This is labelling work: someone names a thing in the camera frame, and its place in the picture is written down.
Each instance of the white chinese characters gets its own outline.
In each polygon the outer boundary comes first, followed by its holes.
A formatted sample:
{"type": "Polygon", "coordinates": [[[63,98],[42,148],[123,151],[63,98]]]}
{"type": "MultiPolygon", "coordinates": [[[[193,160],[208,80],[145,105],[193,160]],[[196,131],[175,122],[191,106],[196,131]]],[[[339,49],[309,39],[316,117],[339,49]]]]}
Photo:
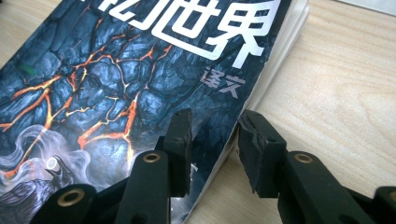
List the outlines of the white chinese characters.
{"type": "Polygon", "coordinates": [[[209,67],[206,68],[204,75],[201,77],[201,82],[205,83],[206,86],[212,88],[212,89],[217,89],[219,87],[219,84],[222,79],[225,79],[225,82],[227,84],[227,87],[219,90],[219,92],[230,92],[233,98],[238,99],[238,94],[236,93],[236,88],[240,87],[241,84],[245,84],[246,81],[239,78],[239,77],[233,77],[233,76],[226,76],[224,73],[215,70],[215,69],[210,69],[209,67]]]}
{"type": "Polygon", "coordinates": [[[212,61],[220,57],[231,38],[241,35],[245,43],[233,62],[233,67],[239,69],[249,54],[262,55],[264,48],[258,45],[255,37],[268,35],[280,4],[280,0],[231,3],[217,27],[223,34],[207,36],[205,43],[201,44],[203,46],[195,46],[192,43],[197,42],[196,38],[201,38],[200,34],[205,25],[210,19],[220,15],[222,9],[217,8],[219,0],[209,0],[205,6],[200,4],[200,0],[159,0],[143,21],[136,21],[133,20],[135,14],[128,8],[139,1],[125,0],[119,3],[119,0],[104,0],[99,9],[106,11],[113,5],[114,7],[109,10],[111,16],[121,21],[129,21],[129,24],[141,30],[149,29],[165,10],[158,22],[154,24],[151,33],[170,44],[212,61]],[[194,20],[195,24],[188,24],[191,23],[189,18],[192,14],[195,16],[198,14],[199,17],[194,20]],[[169,29],[165,32],[169,26],[175,34],[169,34],[169,29]]]}

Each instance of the white smoke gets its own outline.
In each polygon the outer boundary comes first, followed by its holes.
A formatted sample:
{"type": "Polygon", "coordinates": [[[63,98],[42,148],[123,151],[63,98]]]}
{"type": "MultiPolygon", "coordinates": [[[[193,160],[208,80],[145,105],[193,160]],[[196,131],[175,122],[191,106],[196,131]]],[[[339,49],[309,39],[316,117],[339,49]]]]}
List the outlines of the white smoke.
{"type": "Polygon", "coordinates": [[[90,154],[84,150],[71,150],[64,137],[51,130],[45,130],[42,125],[33,125],[20,133],[16,140],[16,149],[10,155],[0,157],[0,195],[12,190],[19,183],[34,179],[51,180],[52,176],[45,170],[53,156],[59,156],[76,177],[76,183],[90,184],[86,169],[91,161],[90,154]],[[12,177],[5,176],[5,171],[17,166],[32,139],[39,140],[32,151],[33,158],[25,161],[19,171],[12,177]]]}

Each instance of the table surface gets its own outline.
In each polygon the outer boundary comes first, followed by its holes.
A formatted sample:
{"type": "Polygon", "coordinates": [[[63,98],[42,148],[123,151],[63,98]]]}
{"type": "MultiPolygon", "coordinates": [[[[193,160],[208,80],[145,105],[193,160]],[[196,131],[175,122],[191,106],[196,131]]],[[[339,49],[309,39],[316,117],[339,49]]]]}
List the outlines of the table surface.
{"type": "MultiPolygon", "coordinates": [[[[60,0],[0,5],[0,67],[60,0]]],[[[396,186],[396,17],[310,0],[310,16],[258,112],[288,150],[318,156],[342,185],[373,197],[396,186]]],[[[280,223],[232,152],[189,223],[280,223]]]]}

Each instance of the dark blue rock texture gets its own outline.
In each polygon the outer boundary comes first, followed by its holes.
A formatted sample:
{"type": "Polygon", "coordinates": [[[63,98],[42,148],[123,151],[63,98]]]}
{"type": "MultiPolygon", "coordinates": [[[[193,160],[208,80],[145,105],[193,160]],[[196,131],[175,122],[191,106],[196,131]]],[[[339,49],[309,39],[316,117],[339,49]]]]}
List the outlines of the dark blue rock texture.
{"type": "MultiPolygon", "coordinates": [[[[210,61],[153,36],[152,26],[142,31],[110,16],[98,9],[101,2],[62,1],[0,70],[0,195],[35,179],[49,184],[52,177],[44,169],[54,155],[74,173],[75,183],[107,188],[130,173],[136,154],[154,148],[176,111],[191,108],[197,169],[191,195],[173,200],[172,219],[180,222],[218,160],[268,60],[280,23],[269,35],[255,37],[264,47],[262,56],[247,56],[237,69],[232,64],[244,44],[241,35],[210,61]],[[219,91],[228,86],[225,76],[217,89],[202,82],[208,69],[245,80],[235,89],[238,99],[230,91],[219,91]]],[[[142,21],[156,4],[141,1],[130,10],[142,21]]],[[[198,46],[209,35],[223,34],[217,26],[230,4],[219,1],[221,13],[197,38],[174,37],[198,46]]],[[[191,14],[191,22],[199,16],[191,14]]],[[[172,22],[166,32],[172,32],[172,22]]],[[[42,193],[35,190],[35,195],[42,193]]],[[[7,202],[0,202],[0,210],[7,202]]],[[[24,209],[26,220],[18,222],[28,222],[33,211],[24,209]]]]}

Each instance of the book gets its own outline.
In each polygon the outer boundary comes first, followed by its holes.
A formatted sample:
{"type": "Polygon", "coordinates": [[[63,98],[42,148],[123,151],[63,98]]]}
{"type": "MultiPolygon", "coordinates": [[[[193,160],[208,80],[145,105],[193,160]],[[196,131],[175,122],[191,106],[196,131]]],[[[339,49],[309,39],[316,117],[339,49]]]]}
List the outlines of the book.
{"type": "Polygon", "coordinates": [[[191,193],[171,204],[185,221],[307,15],[306,0],[63,0],[0,70],[0,222],[121,181],[191,108],[191,193]]]}

